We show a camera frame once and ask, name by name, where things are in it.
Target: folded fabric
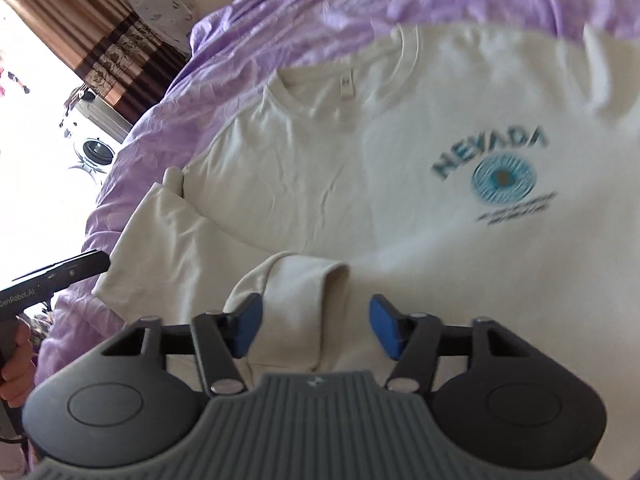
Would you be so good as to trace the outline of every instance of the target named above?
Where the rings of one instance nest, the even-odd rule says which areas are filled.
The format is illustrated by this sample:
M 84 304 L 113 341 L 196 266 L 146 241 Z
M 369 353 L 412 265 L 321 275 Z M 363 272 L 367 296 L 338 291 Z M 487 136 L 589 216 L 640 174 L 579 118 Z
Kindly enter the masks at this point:
M 155 184 L 145 196 L 94 294 L 127 323 L 159 316 L 165 324 L 185 324 L 203 312 L 232 312 L 258 292 L 262 325 L 248 356 L 238 362 L 249 386 L 267 370 L 311 372 L 324 354 L 335 359 L 347 267 L 324 258 L 269 254 L 235 240 L 174 192 L 180 187 L 174 170 L 166 176 L 172 190 Z M 200 387 L 192 358 L 170 356 L 167 369 Z

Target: floral curtain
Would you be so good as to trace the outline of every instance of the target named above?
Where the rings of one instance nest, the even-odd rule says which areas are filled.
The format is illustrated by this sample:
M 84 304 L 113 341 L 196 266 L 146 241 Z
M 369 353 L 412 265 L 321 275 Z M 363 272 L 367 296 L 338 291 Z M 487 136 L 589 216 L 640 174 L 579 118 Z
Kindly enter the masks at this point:
M 186 63 L 125 0 L 5 1 L 131 124 L 164 96 Z

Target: hand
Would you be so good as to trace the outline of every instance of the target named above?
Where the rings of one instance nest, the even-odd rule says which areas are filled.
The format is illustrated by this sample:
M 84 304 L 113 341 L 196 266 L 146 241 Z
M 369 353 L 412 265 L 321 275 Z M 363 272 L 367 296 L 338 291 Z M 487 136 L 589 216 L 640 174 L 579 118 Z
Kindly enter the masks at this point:
M 31 329 L 23 320 L 18 323 L 15 331 L 16 348 L 14 355 L 2 368 L 4 384 L 0 386 L 0 397 L 8 401 L 9 407 L 19 408 L 34 389 L 33 379 L 36 375 L 36 367 L 31 361 L 33 358 L 33 346 L 29 338 Z

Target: purple bedsheet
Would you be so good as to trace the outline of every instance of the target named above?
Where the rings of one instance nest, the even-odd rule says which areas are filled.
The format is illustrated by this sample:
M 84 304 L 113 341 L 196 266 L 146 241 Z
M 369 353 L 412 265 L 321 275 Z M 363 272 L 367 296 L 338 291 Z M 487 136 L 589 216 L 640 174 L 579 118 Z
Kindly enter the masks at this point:
M 640 0 L 235 0 L 194 27 L 193 59 L 118 154 L 83 249 L 111 251 L 165 168 L 182 167 L 201 152 L 277 67 L 352 52 L 398 22 L 455 20 L 538 28 L 572 40 L 580 40 L 588 22 L 628 38 L 640 33 Z M 91 295 L 94 283 L 78 283 L 58 299 L 38 382 L 121 328 Z

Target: gray gripper base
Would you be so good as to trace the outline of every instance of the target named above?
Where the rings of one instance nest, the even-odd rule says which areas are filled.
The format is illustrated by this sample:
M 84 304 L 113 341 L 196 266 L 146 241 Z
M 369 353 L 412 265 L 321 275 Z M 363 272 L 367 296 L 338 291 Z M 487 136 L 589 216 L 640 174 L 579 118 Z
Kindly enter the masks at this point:
M 252 392 L 211 400 L 191 433 L 154 459 L 113 470 L 46 459 L 28 478 L 605 480 L 588 460 L 543 472 L 482 462 L 442 434 L 420 397 L 387 392 L 369 372 L 269 374 Z

